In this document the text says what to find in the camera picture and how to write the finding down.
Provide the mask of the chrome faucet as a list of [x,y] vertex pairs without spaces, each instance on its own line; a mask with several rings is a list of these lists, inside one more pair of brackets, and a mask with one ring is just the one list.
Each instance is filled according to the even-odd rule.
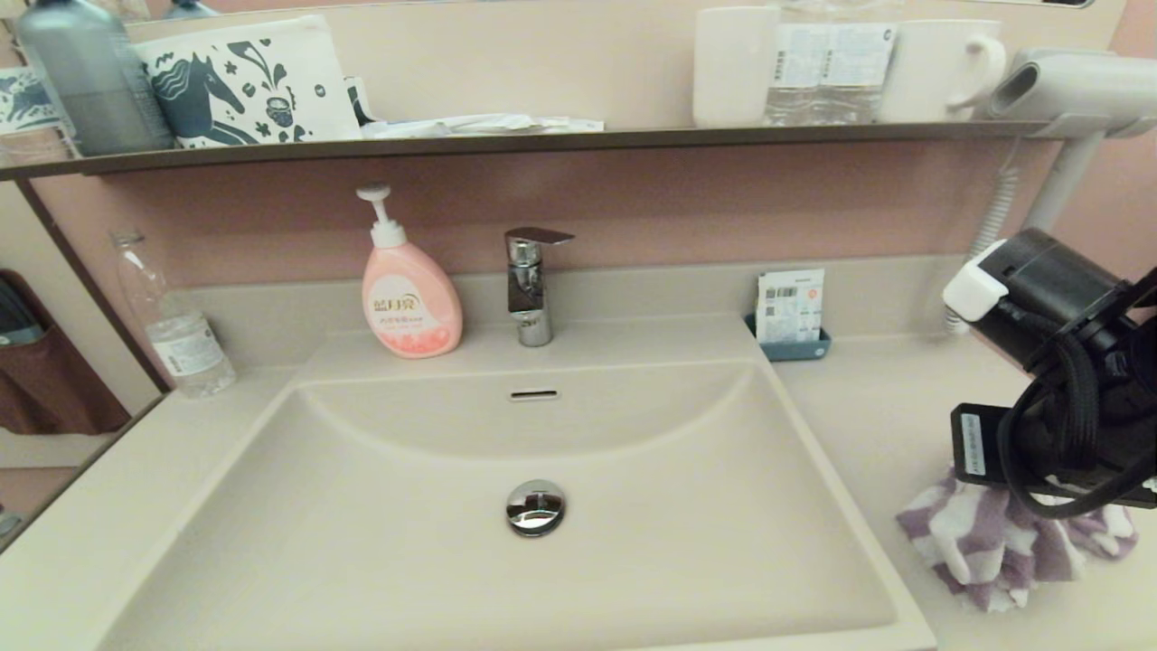
[[507,310],[516,323],[518,342],[543,347],[553,339],[547,309],[544,247],[574,241],[573,234],[550,228],[518,227],[504,232]]

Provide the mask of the white horse print pouch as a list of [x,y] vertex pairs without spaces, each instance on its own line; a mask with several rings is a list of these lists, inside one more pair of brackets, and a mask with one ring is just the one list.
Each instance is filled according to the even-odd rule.
[[137,54],[180,149],[362,139],[319,15],[177,34]]

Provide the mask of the small blue tray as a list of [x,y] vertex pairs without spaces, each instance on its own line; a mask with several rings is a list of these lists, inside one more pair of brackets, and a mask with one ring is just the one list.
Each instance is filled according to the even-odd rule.
[[[756,313],[749,313],[744,316],[744,323],[749,332],[756,336],[757,346],[760,347],[764,356],[773,363],[793,362],[794,360],[821,360],[826,357],[833,345],[833,339],[826,330],[821,328],[811,330],[811,334],[817,335],[815,339],[799,339],[798,334],[795,334],[796,317],[793,316],[757,317]],[[776,341],[765,341],[765,339],[757,336],[758,326],[765,327],[766,335],[778,334],[784,338],[776,339]]]

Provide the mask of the white printed sachets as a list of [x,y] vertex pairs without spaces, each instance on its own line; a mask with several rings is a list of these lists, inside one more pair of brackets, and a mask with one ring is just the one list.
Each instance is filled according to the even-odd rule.
[[768,271],[757,278],[756,339],[760,343],[821,338],[825,271]]

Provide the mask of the white hair dryer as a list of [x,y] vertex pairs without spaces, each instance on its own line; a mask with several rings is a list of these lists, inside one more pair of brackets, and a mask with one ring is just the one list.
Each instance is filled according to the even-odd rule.
[[1052,231],[1104,140],[1157,128],[1157,61],[1111,51],[1037,51],[1020,58],[983,112],[998,123],[1042,123],[1033,136],[1062,141],[1023,223]]

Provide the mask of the blue patterned pouch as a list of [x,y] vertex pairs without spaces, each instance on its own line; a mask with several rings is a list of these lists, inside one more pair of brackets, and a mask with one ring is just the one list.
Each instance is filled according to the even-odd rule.
[[0,69],[0,136],[61,123],[36,71]]

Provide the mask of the brown wall shelf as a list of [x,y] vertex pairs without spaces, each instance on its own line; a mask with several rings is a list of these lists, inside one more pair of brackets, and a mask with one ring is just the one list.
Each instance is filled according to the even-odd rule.
[[558,151],[649,151],[649,149],[772,145],[886,143],[886,141],[955,141],[992,136],[1045,136],[1057,131],[1047,123],[904,123],[821,125],[728,130],[644,130],[582,135],[405,136],[228,146],[182,151],[147,151],[82,157],[36,165],[0,167],[0,183],[61,175],[155,172],[192,167],[280,164],[311,160],[383,160],[383,157],[482,156]]

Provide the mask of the white handleless cup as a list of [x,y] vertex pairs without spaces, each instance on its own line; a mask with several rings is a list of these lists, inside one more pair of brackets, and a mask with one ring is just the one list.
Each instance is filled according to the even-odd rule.
[[697,13],[691,119],[697,128],[761,127],[776,65],[776,5]]

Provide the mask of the chrome drain stopper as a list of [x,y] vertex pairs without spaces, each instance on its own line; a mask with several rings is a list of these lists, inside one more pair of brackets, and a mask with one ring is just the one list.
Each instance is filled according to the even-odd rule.
[[504,500],[504,519],[518,537],[544,537],[565,520],[567,498],[550,479],[524,482]]

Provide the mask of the flat white plastic packet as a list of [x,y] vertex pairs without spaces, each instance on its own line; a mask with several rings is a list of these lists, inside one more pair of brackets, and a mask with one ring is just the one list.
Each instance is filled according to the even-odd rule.
[[410,123],[368,123],[361,127],[361,136],[368,140],[383,140],[430,136],[587,135],[604,131],[605,123],[578,117],[466,114]]

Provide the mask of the clear bottle with white label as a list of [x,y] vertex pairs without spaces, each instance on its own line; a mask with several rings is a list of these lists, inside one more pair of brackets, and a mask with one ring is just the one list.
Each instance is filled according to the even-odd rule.
[[772,44],[773,69],[766,95],[771,127],[813,123],[815,95],[821,86],[828,50],[830,21],[825,0],[767,0],[778,10]]
[[828,0],[821,116],[830,125],[872,123],[905,0]]

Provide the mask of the grey metal bottle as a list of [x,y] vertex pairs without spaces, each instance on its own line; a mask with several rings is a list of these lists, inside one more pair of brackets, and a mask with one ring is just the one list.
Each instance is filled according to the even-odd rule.
[[174,132],[120,19],[89,0],[30,1],[16,40],[79,151],[170,151]]

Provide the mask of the tall clear plastic water bottle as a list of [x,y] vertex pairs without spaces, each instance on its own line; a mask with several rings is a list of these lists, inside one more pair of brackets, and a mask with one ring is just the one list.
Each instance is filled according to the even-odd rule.
[[170,283],[143,234],[108,234],[117,256],[118,283],[128,313],[140,326],[174,387],[201,399],[219,394],[237,379],[233,363],[198,302]]

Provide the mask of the white handled mug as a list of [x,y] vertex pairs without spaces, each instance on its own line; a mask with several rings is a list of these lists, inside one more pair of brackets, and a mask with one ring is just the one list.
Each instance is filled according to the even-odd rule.
[[994,20],[905,22],[876,123],[967,123],[1007,71],[1002,30]]

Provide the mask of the purple white striped towel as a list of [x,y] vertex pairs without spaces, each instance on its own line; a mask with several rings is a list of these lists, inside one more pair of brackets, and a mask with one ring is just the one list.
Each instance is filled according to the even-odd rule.
[[1053,520],[1010,491],[970,484],[955,471],[894,515],[927,569],[983,613],[1023,609],[1041,584],[1082,580],[1086,561],[1122,561],[1140,540],[1127,506]]

